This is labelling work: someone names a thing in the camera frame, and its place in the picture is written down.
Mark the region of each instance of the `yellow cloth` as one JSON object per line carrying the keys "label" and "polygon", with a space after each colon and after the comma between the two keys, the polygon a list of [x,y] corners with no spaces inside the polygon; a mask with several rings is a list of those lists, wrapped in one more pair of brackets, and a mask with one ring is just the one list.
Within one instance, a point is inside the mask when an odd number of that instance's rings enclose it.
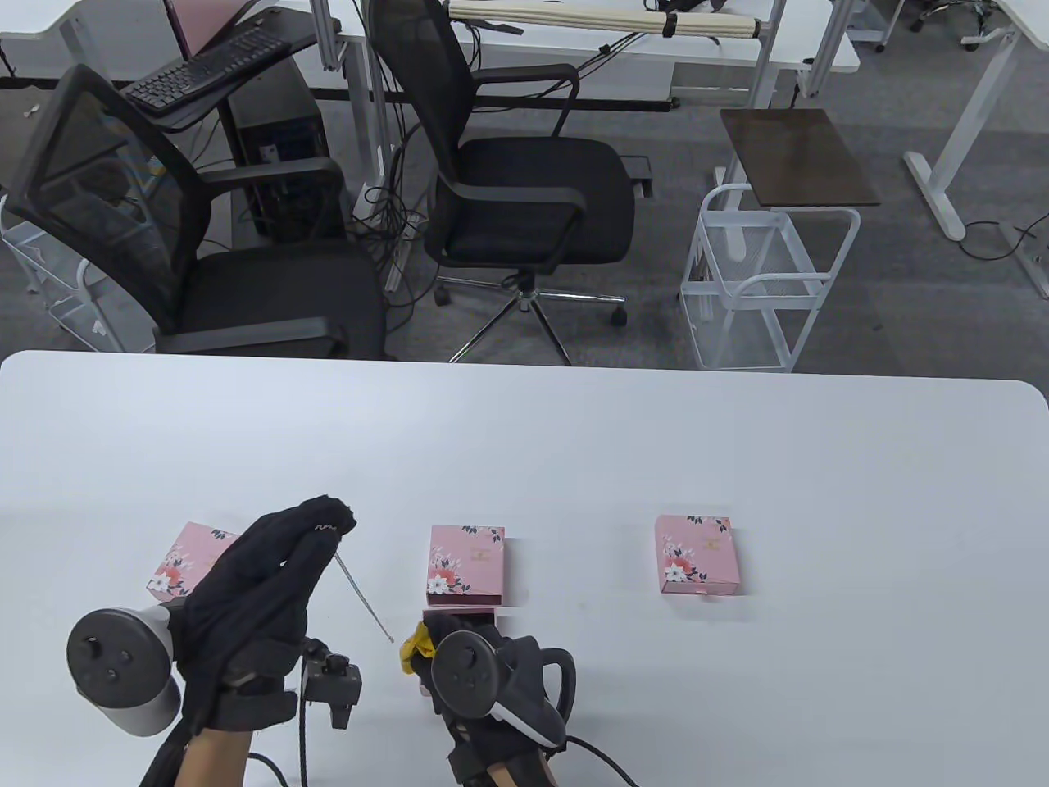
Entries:
{"label": "yellow cloth", "polygon": [[401,668],[405,675],[415,674],[415,671],[411,668],[411,657],[416,652],[424,659],[432,659],[433,654],[437,652],[437,648],[433,646],[433,640],[430,639],[430,630],[426,628],[426,623],[422,620],[415,626],[415,633],[401,645]]}

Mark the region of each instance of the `black office chair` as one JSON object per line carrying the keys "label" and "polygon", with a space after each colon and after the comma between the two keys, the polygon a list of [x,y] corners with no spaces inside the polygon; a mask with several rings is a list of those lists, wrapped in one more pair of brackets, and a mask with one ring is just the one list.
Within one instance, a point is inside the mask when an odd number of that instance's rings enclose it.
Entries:
{"label": "black office chair", "polygon": [[[540,305],[544,299],[616,304],[613,323],[626,324],[625,298],[542,291],[536,275],[560,264],[622,259],[634,234],[634,190],[619,155],[593,140],[559,136],[579,92],[571,65],[483,68],[471,72],[437,0],[368,4],[372,46],[414,107],[437,159],[424,246],[448,268],[515,271],[504,283],[442,277],[442,284],[514,291],[514,297],[452,357],[461,360],[518,306],[531,311],[571,365]],[[552,136],[486,137],[463,145],[477,88],[494,82],[572,84]],[[438,304],[447,302],[443,290]]]}
{"label": "black office chair", "polygon": [[[921,28],[925,26],[925,22],[937,14],[942,14],[949,8],[968,8],[969,12],[977,18],[977,38],[983,38],[989,33],[987,22],[994,15],[994,12],[1001,10],[997,2],[993,0],[924,0],[925,8],[922,10],[921,15],[914,21],[911,25],[912,33],[920,33]],[[980,44],[963,44],[963,46],[968,51],[976,51],[980,48]]]}
{"label": "black office chair", "polygon": [[309,240],[197,257],[216,196],[292,178],[316,178],[340,210],[335,162],[198,173],[102,77],[78,65],[44,109],[7,207],[138,301],[156,323],[157,353],[384,358],[382,291],[356,244]]}

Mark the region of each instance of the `black keyboard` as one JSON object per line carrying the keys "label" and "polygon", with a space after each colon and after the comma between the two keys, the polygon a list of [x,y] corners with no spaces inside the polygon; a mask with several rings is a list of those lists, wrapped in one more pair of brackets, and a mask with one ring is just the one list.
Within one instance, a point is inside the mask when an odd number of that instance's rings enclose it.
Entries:
{"label": "black keyboard", "polygon": [[164,114],[262,63],[276,63],[292,45],[260,27],[249,27],[207,51],[131,85],[127,97],[148,114]]}

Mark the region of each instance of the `chair armrest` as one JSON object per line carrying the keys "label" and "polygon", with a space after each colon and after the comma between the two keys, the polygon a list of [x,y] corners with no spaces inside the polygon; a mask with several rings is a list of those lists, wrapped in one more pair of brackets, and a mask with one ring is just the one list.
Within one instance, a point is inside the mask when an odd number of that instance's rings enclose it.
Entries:
{"label": "chair armrest", "polygon": [[317,220],[309,231],[309,239],[314,238],[317,231],[324,224],[325,218],[328,216],[328,211],[333,209],[333,206],[339,205],[339,196],[345,184],[342,169],[330,158],[300,158],[294,162],[259,164],[250,167],[198,172],[197,174],[204,182],[205,188],[208,189],[210,199],[214,199],[236,189],[249,189],[267,183],[280,183],[290,177],[300,177],[302,175],[312,177],[324,189],[324,204],[318,211]]}
{"label": "chair armrest", "polygon": [[473,71],[473,81],[480,85],[507,82],[571,82],[572,90],[564,99],[561,116],[557,119],[554,133],[561,133],[561,127],[572,111],[572,105],[579,94],[579,69],[569,63],[550,63],[535,66],[508,66],[506,68],[478,68]]}
{"label": "chair armrest", "polygon": [[197,173],[211,192],[211,198],[234,189],[285,180],[296,175],[312,175],[330,188],[342,188],[342,169],[330,158],[300,158],[279,164],[258,164],[234,169],[211,170]]}
{"label": "chair armrest", "polygon": [[333,346],[345,344],[342,332],[333,325],[326,317],[260,322],[255,325],[194,331],[188,334],[164,335],[156,333],[155,339],[156,352],[168,355],[192,355],[195,353],[221,355],[218,350],[281,344],[302,341],[303,339],[329,339]]}
{"label": "chair armrest", "polygon": [[571,206],[576,213],[586,212],[586,197],[570,186],[468,186],[448,180],[445,184],[455,196],[471,203],[564,205]]}
{"label": "chair armrest", "polygon": [[468,186],[446,180],[448,189],[461,199],[474,203],[509,203],[516,205],[562,205],[572,209],[561,229],[553,250],[544,260],[544,265],[553,267],[561,261],[569,249],[569,240],[586,215],[586,198],[578,189],[569,186]]}

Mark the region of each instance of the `floor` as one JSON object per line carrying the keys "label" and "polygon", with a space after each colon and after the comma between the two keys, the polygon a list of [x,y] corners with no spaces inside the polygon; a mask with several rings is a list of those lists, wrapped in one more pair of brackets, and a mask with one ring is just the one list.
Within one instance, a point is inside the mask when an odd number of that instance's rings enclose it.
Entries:
{"label": "floor", "polygon": [[[1028,381],[1049,395],[1049,302],[1037,296],[1014,260],[977,261],[946,240],[901,162],[905,150],[935,156],[993,48],[970,54],[958,45],[958,35],[968,31],[970,21],[962,13],[941,15],[920,35],[912,34],[907,25],[916,13],[905,12],[885,52],[858,47],[863,61],[859,72],[835,76],[820,97],[884,204],[862,211],[860,235],[797,371],[1008,378]],[[1020,58],[1007,94],[951,191],[966,219],[1027,226],[1049,211],[1049,58],[1026,43]],[[790,98],[788,85],[783,87],[775,100],[778,106]],[[0,183],[17,165],[19,141],[24,144],[31,133],[37,115],[24,113],[46,98],[23,90],[0,101],[0,139],[8,143],[0,148]],[[322,108],[333,155],[352,176],[352,141],[333,132],[349,127],[348,106],[325,103]],[[470,133],[538,132],[553,121],[554,115],[543,111],[477,115]],[[602,139],[624,154],[647,155],[655,195],[638,204],[626,260],[600,269],[565,268],[555,277],[558,288],[625,295],[629,324],[611,326],[604,307],[557,303],[549,306],[551,321],[578,363],[692,368],[675,295],[709,172],[730,152],[716,110],[576,112],[565,133]],[[189,143],[184,137],[183,144]],[[200,161],[223,156],[216,141]],[[421,136],[412,142],[407,161],[410,201],[432,166]],[[213,237],[228,240],[229,212],[217,213],[220,220]],[[800,229],[817,252],[825,257],[830,253],[837,228],[813,224]],[[1043,237],[1049,238],[1049,229]],[[981,227],[972,229],[967,242],[970,251],[984,256],[1007,251],[993,232]],[[414,249],[408,264],[411,294],[425,289],[433,272],[422,249]],[[394,299],[409,297],[402,288]],[[389,337],[388,350],[403,360],[445,360],[499,305],[500,299],[487,293],[455,292],[452,304],[444,309],[432,298],[422,298],[411,320]],[[403,316],[402,310],[393,310],[390,324]],[[470,360],[557,363],[538,325],[526,317],[515,315],[505,322]],[[15,263],[0,256],[0,359],[29,347],[78,346],[26,294]]]}

